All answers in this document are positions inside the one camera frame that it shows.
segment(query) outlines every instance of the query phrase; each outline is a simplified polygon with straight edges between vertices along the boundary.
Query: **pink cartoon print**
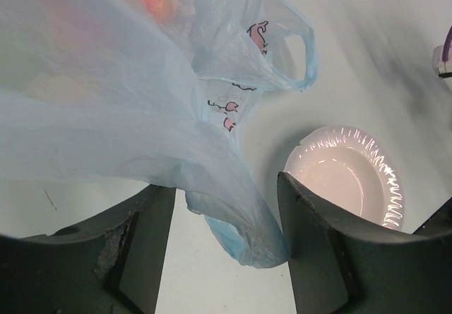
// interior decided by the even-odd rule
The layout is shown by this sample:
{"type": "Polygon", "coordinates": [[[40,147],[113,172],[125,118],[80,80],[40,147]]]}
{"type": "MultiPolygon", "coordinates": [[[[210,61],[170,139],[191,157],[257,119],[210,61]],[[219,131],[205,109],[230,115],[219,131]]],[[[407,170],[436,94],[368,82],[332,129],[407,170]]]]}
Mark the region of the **pink cartoon print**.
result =
{"type": "Polygon", "coordinates": [[[223,121],[223,126],[230,132],[235,127],[235,122],[232,122],[231,119],[225,118],[223,121]]]}
{"type": "Polygon", "coordinates": [[[237,112],[237,107],[239,106],[238,104],[236,104],[233,101],[229,101],[226,106],[220,106],[219,104],[216,104],[214,102],[210,102],[210,100],[207,101],[207,104],[209,106],[214,106],[214,107],[218,107],[218,109],[220,111],[235,111],[237,112]]]}
{"type": "Polygon", "coordinates": [[[256,88],[251,88],[251,87],[243,88],[241,85],[239,85],[237,83],[233,83],[232,85],[235,86],[235,87],[240,88],[241,90],[256,90],[256,88]]]}
{"type": "Polygon", "coordinates": [[[263,37],[263,33],[267,31],[267,25],[268,21],[263,21],[262,23],[256,23],[252,25],[248,30],[247,33],[249,34],[250,38],[254,41],[254,43],[259,47],[262,54],[267,54],[267,43],[266,40],[263,37]]]}

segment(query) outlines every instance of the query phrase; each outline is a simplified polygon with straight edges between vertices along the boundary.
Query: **white table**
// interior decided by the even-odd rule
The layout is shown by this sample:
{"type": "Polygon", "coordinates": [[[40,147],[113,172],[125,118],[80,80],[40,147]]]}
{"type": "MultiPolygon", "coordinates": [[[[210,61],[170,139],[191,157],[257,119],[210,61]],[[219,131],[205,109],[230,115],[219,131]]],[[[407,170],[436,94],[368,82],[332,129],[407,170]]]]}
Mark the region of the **white table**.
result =
{"type": "MultiPolygon", "coordinates": [[[[242,127],[258,187],[277,214],[275,175],[297,142],[320,126],[357,126],[391,155],[405,191],[404,231],[413,231],[452,195],[452,94],[431,68],[433,49],[452,23],[452,0],[288,1],[314,26],[319,79],[309,92],[265,97],[242,127]]],[[[290,45],[302,68],[298,42],[290,45]]],[[[26,188],[3,182],[0,232],[52,233],[142,187],[130,181],[26,188]]],[[[213,313],[295,314],[287,264],[239,266],[178,192],[157,314],[213,313]]]]}

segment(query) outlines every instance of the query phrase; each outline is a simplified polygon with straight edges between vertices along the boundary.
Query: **white paper plate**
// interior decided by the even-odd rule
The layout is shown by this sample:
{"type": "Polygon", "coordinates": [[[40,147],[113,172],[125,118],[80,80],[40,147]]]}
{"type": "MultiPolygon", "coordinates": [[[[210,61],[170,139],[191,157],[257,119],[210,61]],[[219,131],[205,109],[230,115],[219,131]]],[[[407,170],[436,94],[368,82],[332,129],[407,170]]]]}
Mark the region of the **white paper plate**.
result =
{"type": "Polygon", "coordinates": [[[301,141],[285,169],[322,198],[381,226],[400,230],[403,192],[380,145],[360,129],[320,128],[301,141]]]}

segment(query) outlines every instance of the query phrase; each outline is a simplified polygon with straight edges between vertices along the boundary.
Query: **plastic bag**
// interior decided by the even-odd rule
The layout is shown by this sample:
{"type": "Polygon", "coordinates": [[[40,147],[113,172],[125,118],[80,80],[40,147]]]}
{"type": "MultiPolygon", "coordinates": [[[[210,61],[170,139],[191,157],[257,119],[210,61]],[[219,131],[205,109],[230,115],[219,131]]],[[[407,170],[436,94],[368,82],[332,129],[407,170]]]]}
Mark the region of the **plastic bag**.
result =
{"type": "Polygon", "coordinates": [[[0,178],[175,186],[241,264],[287,260],[234,128],[263,90],[315,80],[298,13],[280,0],[0,0],[0,33],[0,178]],[[304,80],[267,51],[292,34],[304,80]]]}

